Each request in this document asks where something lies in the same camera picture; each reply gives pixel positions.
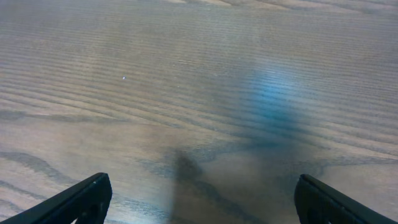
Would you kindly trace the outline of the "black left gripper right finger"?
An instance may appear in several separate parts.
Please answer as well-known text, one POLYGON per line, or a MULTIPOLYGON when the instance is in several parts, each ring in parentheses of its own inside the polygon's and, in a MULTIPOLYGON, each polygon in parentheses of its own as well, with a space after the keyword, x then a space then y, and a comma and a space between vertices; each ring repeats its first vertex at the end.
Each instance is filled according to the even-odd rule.
POLYGON ((308 174, 294 192, 301 224, 397 224, 308 174))

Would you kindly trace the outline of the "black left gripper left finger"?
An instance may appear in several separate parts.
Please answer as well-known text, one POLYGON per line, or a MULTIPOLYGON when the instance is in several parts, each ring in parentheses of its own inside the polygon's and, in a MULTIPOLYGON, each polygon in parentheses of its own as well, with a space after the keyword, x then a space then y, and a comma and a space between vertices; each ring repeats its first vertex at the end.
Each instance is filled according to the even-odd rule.
POLYGON ((112 194, 108 174, 99 172, 1 224, 103 224, 112 194))

